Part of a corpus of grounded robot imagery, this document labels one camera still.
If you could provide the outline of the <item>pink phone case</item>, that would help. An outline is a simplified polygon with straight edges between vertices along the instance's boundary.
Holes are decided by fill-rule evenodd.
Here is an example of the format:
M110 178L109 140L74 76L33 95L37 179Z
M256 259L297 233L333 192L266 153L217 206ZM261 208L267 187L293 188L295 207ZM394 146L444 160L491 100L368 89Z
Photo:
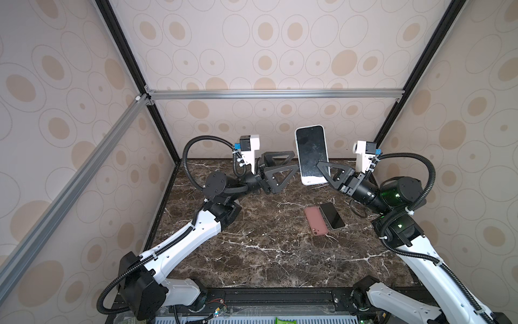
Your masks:
M304 209L308 225L315 236L324 236L329 233L325 220L318 207L307 207Z

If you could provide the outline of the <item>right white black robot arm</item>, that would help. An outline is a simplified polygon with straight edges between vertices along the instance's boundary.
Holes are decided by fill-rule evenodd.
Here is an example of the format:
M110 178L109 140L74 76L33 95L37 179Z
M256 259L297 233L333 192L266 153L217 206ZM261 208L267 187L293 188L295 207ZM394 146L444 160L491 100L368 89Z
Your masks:
M380 161L394 158L423 163L428 170L426 184L400 177L399 188L382 189L368 182ZM315 166L332 188L379 215L372 226L381 244L405 262L436 302L436 306L426 305L367 276L352 288L350 299L358 312L379 309L407 323L510 323L506 314L491 311L469 291L413 219L435 183L436 170L429 159L415 153L376 155L367 173L326 161L316 161Z

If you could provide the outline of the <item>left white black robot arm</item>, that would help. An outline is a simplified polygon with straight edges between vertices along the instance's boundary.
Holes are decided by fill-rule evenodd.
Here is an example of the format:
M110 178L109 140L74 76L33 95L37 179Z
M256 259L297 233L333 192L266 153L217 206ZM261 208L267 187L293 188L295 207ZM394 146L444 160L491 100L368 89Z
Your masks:
M191 174L188 154L202 141L215 141L232 150L233 176L212 172L205 184ZM168 279L168 275L207 240L228 228L240 214L239 200L248 194L263 191L280 193L299 170L292 164L293 151L265 152L259 158L257 135L242 136L231 143L218 136L197 136L185 145L182 166L190 183L204 196L204 202L192 220L155 247L135 255L126 254L120 261L118 276L107 285L97 299L97 311L103 315L125 313L137 320L153 319L164 306L203 308L206 292L192 279Z

